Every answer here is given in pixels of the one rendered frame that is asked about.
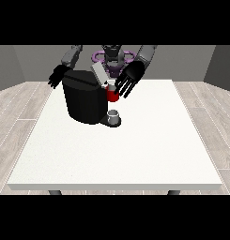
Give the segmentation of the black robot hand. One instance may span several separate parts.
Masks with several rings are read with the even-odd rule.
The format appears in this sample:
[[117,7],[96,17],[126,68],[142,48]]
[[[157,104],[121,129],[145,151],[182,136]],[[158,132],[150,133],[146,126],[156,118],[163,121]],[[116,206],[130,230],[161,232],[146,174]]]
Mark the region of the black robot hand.
[[141,61],[129,63],[115,80],[115,94],[126,98],[133,87],[145,74],[145,65]]
[[64,75],[67,71],[70,70],[70,67],[67,67],[65,65],[58,65],[55,69],[52,75],[49,77],[49,85],[52,88],[56,88],[57,85],[62,81],[64,78]]

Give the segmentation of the red pod holder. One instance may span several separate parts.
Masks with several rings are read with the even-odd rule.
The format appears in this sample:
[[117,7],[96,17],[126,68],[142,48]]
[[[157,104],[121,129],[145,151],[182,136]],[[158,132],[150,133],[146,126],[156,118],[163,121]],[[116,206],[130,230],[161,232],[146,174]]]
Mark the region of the red pod holder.
[[114,85],[108,84],[106,87],[107,100],[110,102],[116,102],[119,100],[119,94],[115,93],[116,87]]

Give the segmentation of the pale grey machine lid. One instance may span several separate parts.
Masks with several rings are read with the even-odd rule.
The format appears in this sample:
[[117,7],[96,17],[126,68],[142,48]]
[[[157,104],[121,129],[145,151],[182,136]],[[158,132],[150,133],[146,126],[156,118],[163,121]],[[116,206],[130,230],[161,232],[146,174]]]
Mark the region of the pale grey machine lid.
[[100,86],[103,86],[108,81],[108,75],[103,68],[101,62],[97,62],[91,66],[91,70],[94,73]]

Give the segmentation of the black coffee machine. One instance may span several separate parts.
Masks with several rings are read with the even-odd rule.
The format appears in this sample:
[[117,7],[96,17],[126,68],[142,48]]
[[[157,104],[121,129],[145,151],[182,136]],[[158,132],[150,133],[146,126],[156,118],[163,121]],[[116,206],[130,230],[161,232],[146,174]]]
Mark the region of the black coffee machine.
[[110,128],[121,125],[121,118],[113,124],[108,121],[107,92],[92,71],[68,70],[62,85],[71,118],[83,124],[103,124]]

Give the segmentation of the small grey cup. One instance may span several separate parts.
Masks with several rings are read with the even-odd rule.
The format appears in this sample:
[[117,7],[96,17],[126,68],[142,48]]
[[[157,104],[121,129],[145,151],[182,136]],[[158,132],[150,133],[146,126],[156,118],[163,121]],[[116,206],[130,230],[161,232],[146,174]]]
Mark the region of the small grey cup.
[[119,113],[117,110],[110,110],[109,112],[107,112],[108,115],[108,122],[111,125],[117,124],[119,121]]

